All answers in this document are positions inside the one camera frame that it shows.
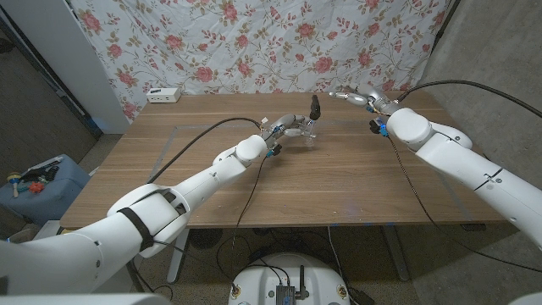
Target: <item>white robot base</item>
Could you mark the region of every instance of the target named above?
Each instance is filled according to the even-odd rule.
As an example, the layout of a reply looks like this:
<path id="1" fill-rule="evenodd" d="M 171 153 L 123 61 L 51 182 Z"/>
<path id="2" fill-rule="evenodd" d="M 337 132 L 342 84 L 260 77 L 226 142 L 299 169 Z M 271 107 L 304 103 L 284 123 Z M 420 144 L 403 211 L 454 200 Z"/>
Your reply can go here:
<path id="1" fill-rule="evenodd" d="M 279 277 L 264 262 L 283 269 L 290 276 L 290 285 L 284 271 L 274 269 Z M 230 292 L 229 305 L 250 304 L 350 304 L 346 284 L 333 269 L 316 258 L 295 253 L 282 252 L 268 255 L 252 263 L 257 265 L 242 270 L 234 283 L 239 288 Z"/>

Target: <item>white wall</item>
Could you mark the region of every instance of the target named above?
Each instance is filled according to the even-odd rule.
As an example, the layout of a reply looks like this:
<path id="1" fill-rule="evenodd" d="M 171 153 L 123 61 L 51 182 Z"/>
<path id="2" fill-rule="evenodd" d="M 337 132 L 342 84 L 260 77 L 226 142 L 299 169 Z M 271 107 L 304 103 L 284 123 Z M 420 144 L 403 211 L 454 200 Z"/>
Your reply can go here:
<path id="1" fill-rule="evenodd" d="M 0 0 L 9 16 L 106 134 L 130 126 L 102 63 L 64 0 Z"/>

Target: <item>white robotic arm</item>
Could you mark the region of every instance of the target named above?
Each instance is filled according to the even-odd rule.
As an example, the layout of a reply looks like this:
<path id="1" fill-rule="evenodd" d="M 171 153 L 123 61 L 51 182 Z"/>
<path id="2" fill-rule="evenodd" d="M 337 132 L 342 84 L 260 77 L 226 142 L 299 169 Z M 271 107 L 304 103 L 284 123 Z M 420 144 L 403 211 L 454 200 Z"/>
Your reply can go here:
<path id="1" fill-rule="evenodd" d="M 212 194 L 235 182 L 262 154 L 277 154 L 276 140 L 287 130 L 306 130 L 312 117 L 287 114 L 177 186 L 136 188 L 105 219 L 82 229 L 23 244 L 0 241 L 1 290 L 8 295 L 94 291 L 137 253 L 148 258 L 161 251 L 165 245 L 155 241 L 171 242 Z"/>
<path id="2" fill-rule="evenodd" d="M 381 128 L 404 142 L 433 169 L 473 190 L 542 250 L 541 190 L 473 152 L 473 143 L 459 130 L 428 121 L 372 86 L 361 84 L 356 90 L 359 94 L 329 95 L 381 114 Z"/>

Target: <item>power strip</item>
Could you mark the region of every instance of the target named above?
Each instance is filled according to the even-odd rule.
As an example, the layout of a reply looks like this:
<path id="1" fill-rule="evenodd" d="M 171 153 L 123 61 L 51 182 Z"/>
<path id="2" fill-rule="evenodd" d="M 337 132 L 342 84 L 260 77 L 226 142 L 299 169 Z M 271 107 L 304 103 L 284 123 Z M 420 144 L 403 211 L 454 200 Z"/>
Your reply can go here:
<path id="1" fill-rule="evenodd" d="M 175 103 L 179 97 L 180 88 L 151 88 L 147 92 L 150 103 Z"/>

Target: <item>cable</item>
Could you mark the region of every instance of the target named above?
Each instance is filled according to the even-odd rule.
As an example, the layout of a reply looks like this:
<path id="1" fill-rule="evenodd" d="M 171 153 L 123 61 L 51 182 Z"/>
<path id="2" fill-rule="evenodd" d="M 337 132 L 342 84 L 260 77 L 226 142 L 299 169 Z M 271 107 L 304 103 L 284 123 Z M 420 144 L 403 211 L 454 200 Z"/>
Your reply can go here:
<path id="1" fill-rule="evenodd" d="M 162 286 L 158 286 L 158 287 L 154 288 L 154 291 L 156 291 L 156 290 L 158 290 L 160 288 L 168 288 L 169 289 L 169 292 L 171 292 L 171 297 L 169 297 L 169 301 L 171 302 L 173 300 L 173 295 L 174 295 L 173 288 L 171 288 L 170 286 L 167 286 L 167 285 L 162 285 Z"/>
<path id="2" fill-rule="evenodd" d="M 480 251 L 477 251 L 477 250 L 474 250 L 472 249 L 471 247 L 469 246 L 466 246 L 465 244 L 463 244 L 462 242 L 458 241 L 456 238 L 454 238 L 453 236 L 451 236 L 448 232 L 446 232 L 445 230 L 443 230 L 439 225 L 437 225 L 433 218 L 431 218 L 431 216 L 429 215 L 429 213 L 427 212 L 427 209 L 425 208 L 425 206 L 423 205 L 422 203 L 422 199 L 420 199 L 420 196 L 418 195 L 418 192 L 416 191 L 416 189 L 414 188 L 414 185 L 412 184 L 412 181 L 410 180 L 410 177 L 408 176 L 407 174 L 407 171 L 405 170 L 405 166 L 403 166 L 403 163 L 401 161 L 401 157 L 399 156 L 399 152 L 397 151 L 397 147 L 395 147 L 395 143 L 391 140 L 390 137 L 388 137 L 388 140 L 390 140 L 390 143 L 391 143 L 391 146 L 393 147 L 394 151 L 395 151 L 395 155 L 397 156 L 397 161 L 399 161 L 399 165 L 401 166 L 401 169 L 403 171 L 403 174 L 405 175 L 406 177 L 406 180 L 408 181 L 408 184 L 410 185 L 410 187 L 412 188 L 412 192 L 414 192 L 414 196 L 416 196 L 416 199 L 418 200 L 420 206 L 422 207 L 423 209 L 423 212 L 425 213 L 425 215 L 427 216 L 427 218 L 431 221 L 431 223 L 442 233 L 444 234 L 445 236 L 447 236 L 448 238 L 450 238 L 452 241 L 454 241 L 457 245 L 467 249 L 468 251 L 470 252 L 474 252 L 478 255 L 481 255 L 483 257 L 486 257 L 486 258 L 491 258 L 491 259 L 494 259 L 495 261 L 498 261 L 498 262 L 501 262 L 501 263 L 507 263 L 507 264 L 510 264 L 512 266 L 516 266 L 516 267 L 519 267 L 519 268 L 523 268 L 523 269 L 527 269 L 527 270 L 532 270 L 532 271 L 536 271 L 536 272 L 540 272 L 542 273 L 542 269 L 536 269 L 536 268 L 533 268 L 533 267 L 529 267 L 529 266 L 525 266 L 525 265 L 522 265 L 520 263 L 513 263 L 513 262 L 509 262 L 509 261 L 506 261 L 504 259 L 500 259 L 500 258 L 496 258 L 496 257 L 493 257 L 489 254 L 485 254 L 485 253 L 482 253 Z"/>
<path id="3" fill-rule="evenodd" d="M 134 268 L 135 270 L 135 274 L 137 275 L 137 277 L 143 282 L 143 284 L 145 285 L 145 287 L 151 291 L 152 293 L 154 293 L 154 289 L 151 288 L 151 286 L 149 285 L 149 283 L 147 283 L 147 281 L 145 279 L 143 279 L 143 276 L 139 273 L 139 270 L 137 270 L 136 268 L 136 263 L 134 263 L 134 259 L 132 258 L 131 260 L 131 263 L 132 263 L 132 267 Z"/>
<path id="4" fill-rule="evenodd" d="M 333 255 L 335 256 L 335 261 L 337 262 L 337 266 L 339 267 L 339 274 L 340 274 L 340 277 L 341 279 L 343 279 L 343 281 L 345 282 L 345 285 L 346 285 L 346 289 L 349 291 L 349 290 L 352 290 L 353 288 L 351 288 L 348 284 L 348 279 L 346 278 L 346 275 L 343 275 L 343 272 L 342 272 L 342 267 L 340 266 L 340 261 L 339 261 L 339 257 L 337 256 L 337 252 L 335 251 L 335 247 L 333 246 L 333 241 L 331 240 L 331 229 L 329 228 L 328 226 L 328 238 L 329 238 L 329 245 L 331 246 L 331 249 L 333 250 Z M 351 293 L 349 292 L 348 293 L 348 298 L 350 298 L 350 301 L 352 301 L 355 305 L 359 305 L 358 302 L 356 302 L 356 300 L 354 300 L 354 298 L 352 297 Z"/>
<path id="5" fill-rule="evenodd" d="M 333 242 L 331 241 L 331 229 L 328 227 L 328 237 L 329 237 L 329 245 L 331 246 L 331 249 L 333 250 L 333 255 L 335 255 L 335 260 L 337 261 L 337 266 L 339 266 L 339 274 L 342 278 L 342 267 L 340 266 L 339 257 L 337 256 L 337 252 L 335 251 L 335 247 L 333 246 Z"/>
<path id="6" fill-rule="evenodd" d="M 282 279 L 280 278 L 280 275 L 277 273 L 277 271 L 275 271 L 271 266 L 269 266 L 267 263 L 265 263 L 265 261 L 260 258 L 260 260 L 262 261 L 262 263 L 266 266 L 268 266 L 271 270 L 273 270 L 273 272 L 277 275 L 277 277 L 279 278 L 279 284 L 282 286 Z"/>
<path id="7" fill-rule="evenodd" d="M 421 88 L 424 88 L 426 86 L 434 86 L 434 85 L 442 85 L 442 84 L 462 84 L 462 85 L 470 85 L 470 86 L 475 86 L 475 87 L 480 88 L 480 89 L 484 89 L 484 90 L 486 90 L 488 92 L 492 92 L 492 93 L 494 93 L 496 95 L 504 97 L 504 98 L 516 103 L 517 105 L 527 109 L 528 111 L 530 111 L 533 114 L 539 116 L 540 118 L 542 118 L 542 112 L 540 110 L 538 110 L 537 108 L 534 108 L 533 106 L 525 103 L 524 101 L 520 100 L 519 98 L 508 95 L 508 94 L 504 93 L 503 91 L 499 91 L 499 90 L 496 90 L 496 89 L 491 88 L 489 86 L 482 85 L 482 84 L 479 84 L 477 82 L 469 81 L 469 80 L 439 80 L 439 81 L 432 81 L 432 82 L 422 84 L 422 85 L 417 85 L 417 86 L 414 86 L 414 87 L 408 89 L 407 91 L 403 92 L 397 98 L 397 101 L 401 102 L 402 100 L 405 99 L 405 97 L 407 97 L 407 95 L 409 95 L 411 92 L 416 91 L 417 89 L 421 89 Z"/>
<path id="8" fill-rule="evenodd" d="M 288 275 L 288 273 L 282 269 L 281 267 L 277 267 L 277 266 L 270 266 L 270 265 L 267 265 L 267 264 L 258 264 L 258 263 L 254 263 L 254 264 L 250 264 L 250 265 L 247 265 L 245 267 L 243 267 L 243 269 L 241 269 L 241 271 L 243 271 L 244 269 L 248 269 L 248 268 L 251 268 L 251 267 L 268 267 L 268 268 L 271 268 L 271 269 L 278 269 L 282 272 L 285 273 L 286 275 L 286 283 L 288 284 L 288 286 L 290 285 L 290 276 Z"/>
<path id="9" fill-rule="evenodd" d="M 176 245 L 172 245 L 172 244 L 169 244 L 169 243 L 163 242 L 163 241 L 154 241 L 154 243 L 161 244 L 161 245 L 165 245 L 165 246 L 167 246 L 167 247 L 172 247 L 173 249 L 175 249 L 175 250 L 177 250 L 177 251 L 179 251 L 179 252 L 185 254 L 187 257 L 192 258 L 192 259 L 194 259 L 194 260 L 196 260 L 196 261 L 198 261 L 198 262 L 200 262 L 200 263 L 202 263 L 202 264 L 204 264 L 204 265 L 206 265 L 206 266 L 208 266 L 208 267 L 211 267 L 211 268 L 213 268 L 213 269 L 216 269 L 216 270 L 220 271 L 220 274 L 222 274 L 226 279 L 228 279 L 228 280 L 230 281 L 231 286 L 235 289 L 234 281 L 233 281 L 233 280 L 232 280 L 232 279 L 231 279 L 231 278 L 230 278 L 230 277 L 229 277 L 222 269 L 220 269 L 220 268 L 218 268 L 218 267 L 216 267 L 216 266 L 213 266 L 213 265 L 211 265 L 210 263 L 207 263 L 207 262 L 205 262 L 205 261 L 199 259 L 198 257 L 194 256 L 194 255 L 189 254 L 189 253 L 186 252 L 185 250 L 183 250 L 183 249 L 177 247 Z"/>
<path id="10" fill-rule="evenodd" d="M 251 249 L 251 245 L 248 243 L 248 240 L 244 237 L 244 236 L 238 236 L 239 238 L 241 238 L 242 240 L 245 241 L 246 243 L 246 246 L 248 247 L 248 251 L 249 253 L 252 253 L 252 249 Z M 222 268 L 222 266 L 220 265 L 220 261 L 218 259 L 219 257 L 219 254 L 220 254 L 220 250 L 222 249 L 222 247 L 226 244 L 226 242 L 228 242 L 230 239 L 233 239 L 234 237 L 231 236 L 230 238 L 226 239 L 225 241 L 223 241 L 220 246 L 218 246 L 218 249 L 217 249 L 217 252 L 216 252 L 216 261 L 217 261 L 217 265 L 218 267 L 220 268 L 220 270 L 222 270 L 222 272 L 224 272 L 224 269 Z"/>
<path id="11" fill-rule="evenodd" d="M 134 268 L 134 271 L 135 271 L 135 274 L 137 275 L 137 277 L 139 278 L 140 281 L 143 282 L 143 284 L 145 285 L 145 287 L 152 293 L 156 293 L 156 290 L 160 289 L 160 288 L 168 288 L 169 289 L 169 292 L 171 293 L 170 297 L 169 297 L 169 301 L 171 302 L 171 300 L 173 300 L 173 296 L 174 296 L 174 293 L 173 293 L 173 288 L 171 288 L 170 286 L 168 285 L 161 285 L 161 286 L 158 286 L 154 289 L 151 288 L 151 286 L 149 285 L 149 283 L 147 283 L 147 281 L 145 279 L 143 279 L 143 275 L 141 275 L 139 273 L 139 270 L 137 270 L 136 268 L 136 263 L 134 263 L 134 259 L 132 258 L 131 259 L 131 264 L 132 264 L 132 267 Z"/>
<path id="12" fill-rule="evenodd" d="M 239 223 L 241 222 L 241 218 L 245 214 L 245 211 L 248 208 L 249 203 L 251 202 L 252 195 L 254 195 L 254 190 L 256 190 L 257 181 L 260 179 L 260 174 L 262 173 L 263 163 L 265 162 L 265 160 L 267 160 L 267 158 L 268 157 L 265 156 L 265 158 L 263 158 L 263 160 L 262 160 L 262 163 L 260 164 L 260 169 L 257 172 L 256 182 L 254 182 L 254 187 L 252 188 L 251 195 L 248 197 L 248 200 L 246 201 L 245 207 L 241 211 L 241 215 L 239 215 L 239 219 L 237 220 L 237 224 L 235 225 L 234 237 L 233 237 L 233 241 L 231 242 L 231 271 L 232 271 L 232 273 L 233 273 L 233 270 L 234 270 L 235 235 L 237 234 L 237 229 L 239 228 Z"/>
<path id="13" fill-rule="evenodd" d="M 202 136 L 205 136 L 209 131 L 213 130 L 214 128 L 216 128 L 217 126 L 223 124 L 223 123 L 226 123 L 226 122 L 230 122 L 232 120 L 245 120 L 245 121 L 249 121 L 249 122 L 252 122 L 254 123 L 254 125 L 256 125 L 256 127 L 258 129 L 260 129 L 260 123 L 258 123 L 257 121 L 255 121 L 254 119 L 248 119 L 248 118 L 229 118 L 229 119 L 223 119 L 221 120 L 220 122 L 218 122 L 217 124 L 207 128 L 205 131 L 203 131 L 201 134 L 199 134 L 199 136 L 195 137 L 194 140 L 192 140 L 190 143 L 188 143 L 185 148 L 183 148 L 179 153 L 177 153 L 175 155 L 175 157 L 173 157 L 171 160 L 169 160 L 169 162 L 167 164 L 165 164 L 151 179 L 149 179 L 147 181 L 147 184 L 148 183 L 153 183 L 171 164 L 173 164 L 173 162 L 175 162 L 175 160 L 177 160 L 180 155 L 182 155 L 190 146 L 192 146 L 192 144 L 194 144 L 197 140 L 199 140 Z"/>

